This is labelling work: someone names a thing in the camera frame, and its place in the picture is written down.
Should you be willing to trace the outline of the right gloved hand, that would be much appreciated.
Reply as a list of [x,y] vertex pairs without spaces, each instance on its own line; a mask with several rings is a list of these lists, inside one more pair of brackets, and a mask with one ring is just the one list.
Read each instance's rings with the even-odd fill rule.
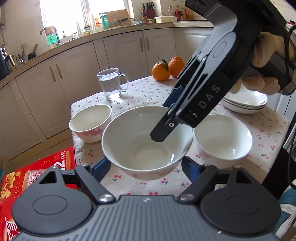
[[[275,52],[281,57],[285,57],[283,37],[261,32],[254,46],[253,66],[258,68],[265,66]],[[263,78],[259,75],[254,75],[247,78],[239,78],[229,92],[236,94],[240,90],[241,85],[244,85],[249,90],[258,91],[266,95],[273,95],[280,90],[278,79],[275,77]]]

